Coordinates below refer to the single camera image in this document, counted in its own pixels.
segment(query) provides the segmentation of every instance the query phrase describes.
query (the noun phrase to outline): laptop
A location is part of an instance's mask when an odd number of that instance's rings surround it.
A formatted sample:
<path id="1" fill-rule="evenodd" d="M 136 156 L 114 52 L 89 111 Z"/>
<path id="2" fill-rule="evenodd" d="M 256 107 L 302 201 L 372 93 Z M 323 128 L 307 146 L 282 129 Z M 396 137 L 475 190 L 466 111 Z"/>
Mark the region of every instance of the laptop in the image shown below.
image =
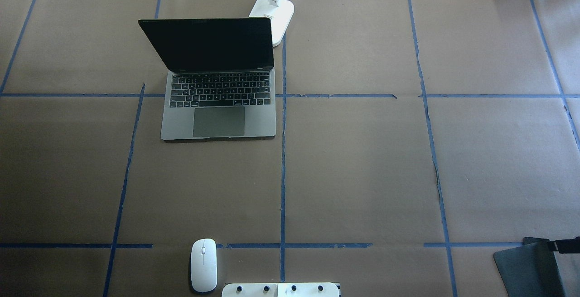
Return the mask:
<path id="1" fill-rule="evenodd" d="M 142 19 L 167 66 L 162 140 L 276 135 L 269 18 Z"/>

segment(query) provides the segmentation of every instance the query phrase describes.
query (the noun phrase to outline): black laptop screen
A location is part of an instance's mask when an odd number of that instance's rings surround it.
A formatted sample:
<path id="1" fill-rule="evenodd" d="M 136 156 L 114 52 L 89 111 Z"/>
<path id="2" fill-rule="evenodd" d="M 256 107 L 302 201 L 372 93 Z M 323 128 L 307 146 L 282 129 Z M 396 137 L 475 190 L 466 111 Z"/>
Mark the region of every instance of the black laptop screen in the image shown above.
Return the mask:
<path id="1" fill-rule="evenodd" d="M 151 19 L 139 25 L 172 72 L 274 66 L 268 18 Z"/>

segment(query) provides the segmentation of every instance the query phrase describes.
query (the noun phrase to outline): computer mouse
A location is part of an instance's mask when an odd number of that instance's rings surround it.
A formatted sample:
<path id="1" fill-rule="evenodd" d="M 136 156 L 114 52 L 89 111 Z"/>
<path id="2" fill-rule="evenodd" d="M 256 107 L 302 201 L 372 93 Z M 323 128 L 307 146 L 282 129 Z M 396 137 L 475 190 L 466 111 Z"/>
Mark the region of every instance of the computer mouse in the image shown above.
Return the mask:
<path id="1" fill-rule="evenodd" d="M 191 287 L 197 292 L 209 292 L 218 285 L 216 242 L 200 239 L 191 247 Z"/>

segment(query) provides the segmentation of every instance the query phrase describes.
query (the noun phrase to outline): laptop keyboard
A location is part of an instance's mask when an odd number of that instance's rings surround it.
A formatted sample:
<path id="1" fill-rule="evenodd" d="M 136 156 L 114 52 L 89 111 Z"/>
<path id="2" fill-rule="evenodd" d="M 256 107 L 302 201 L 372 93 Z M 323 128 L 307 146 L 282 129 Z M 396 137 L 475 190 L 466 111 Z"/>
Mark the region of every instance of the laptop keyboard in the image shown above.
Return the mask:
<path id="1" fill-rule="evenodd" d="M 174 74 L 169 107 L 270 104 L 270 73 Z"/>

